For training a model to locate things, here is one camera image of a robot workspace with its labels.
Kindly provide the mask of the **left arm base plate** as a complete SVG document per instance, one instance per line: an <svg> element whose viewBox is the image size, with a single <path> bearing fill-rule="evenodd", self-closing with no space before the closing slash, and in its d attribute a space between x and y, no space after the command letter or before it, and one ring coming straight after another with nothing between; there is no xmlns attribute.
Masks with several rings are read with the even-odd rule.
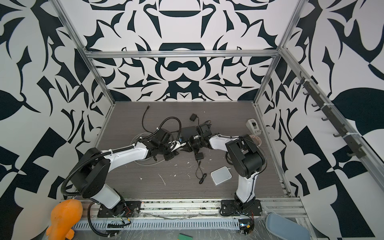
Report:
<svg viewBox="0 0 384 240"><path fill-rule="evenodd" d="M123 217L129 218L137 215L141 211L141 201L125 201L125 203L118 203L111 210L101 205L99 208L98 218L112 218L112 217Z"/></svg>

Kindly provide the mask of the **black network switch box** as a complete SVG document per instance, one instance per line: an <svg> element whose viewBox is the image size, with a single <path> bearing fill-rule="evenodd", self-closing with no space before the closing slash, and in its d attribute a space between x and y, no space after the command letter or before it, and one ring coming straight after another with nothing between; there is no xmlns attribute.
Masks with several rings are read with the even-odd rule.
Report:
<svg viewBox="0 0 384 240"><path fill-rule="evenodd" d="M198 133L198 130L197 130L197 126L181 128L181 134L180 134L179 141L181 143L186 142L191 137L193 138L193 137L197 136L198 134L199 133Z"/></svg>

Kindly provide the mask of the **black power adapter with cable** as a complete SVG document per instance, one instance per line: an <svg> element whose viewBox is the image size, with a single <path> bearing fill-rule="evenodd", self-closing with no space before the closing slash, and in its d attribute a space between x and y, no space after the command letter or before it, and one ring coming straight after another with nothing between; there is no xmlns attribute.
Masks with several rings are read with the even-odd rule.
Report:
<svg viewBox="0 0 384 240"><path fill-rule="evenodd" d="M200 125L200 118L196 114L192 114L190 116L190 121L194 122L195 120L198 120L198 125ZM210 128L211 125L212 125L212 121L211 120L207 120L207 121L204 122L204 124L207 125L208 128Z"/></svg>

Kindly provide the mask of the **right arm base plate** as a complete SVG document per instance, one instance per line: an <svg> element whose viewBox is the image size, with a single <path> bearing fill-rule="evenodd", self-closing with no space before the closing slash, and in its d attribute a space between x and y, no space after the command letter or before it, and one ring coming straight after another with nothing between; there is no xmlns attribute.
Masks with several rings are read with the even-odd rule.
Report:
<svg viewBox="0 0 384 240"><path fill-rule="evenodd" d="M242 203L240 200L221 200L219 213L222 216L261 216L262 211L260 200L253 198L247 203Z"/></svg>

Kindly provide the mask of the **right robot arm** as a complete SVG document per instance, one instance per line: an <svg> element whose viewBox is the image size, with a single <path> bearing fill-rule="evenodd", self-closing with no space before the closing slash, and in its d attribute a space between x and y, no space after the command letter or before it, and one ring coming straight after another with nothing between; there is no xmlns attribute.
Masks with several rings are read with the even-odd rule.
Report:
<svg viewBox="0 0 384 240"><path fill-rule="evenodd" d="M267 160L264 152L249 135L213 134L207 124L201 124L181 128L179 142L183 145L183 151L195 154L197 162L204 158L201 148L224 151L239 175L235 203L246 209L256 200L256 180L267 167Z"/></svg>

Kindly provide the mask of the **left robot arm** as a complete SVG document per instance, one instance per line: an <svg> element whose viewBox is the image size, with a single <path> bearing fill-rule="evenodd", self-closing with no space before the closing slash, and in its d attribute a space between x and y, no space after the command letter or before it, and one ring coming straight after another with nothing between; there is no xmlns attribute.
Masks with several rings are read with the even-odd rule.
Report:
<svg viewBox="0 0 384 240"><path fill-rule="evenodd" d="M152 136L142 138L135 144L107 151L92 148L70 171L63 181L61 193L66 197L81 196L103 205L109 210L122 207L124 199L106 184L109 172L123 165L163 155L166 160L182 147L182 139L172 141L171 133L159 129Z"/></svg>

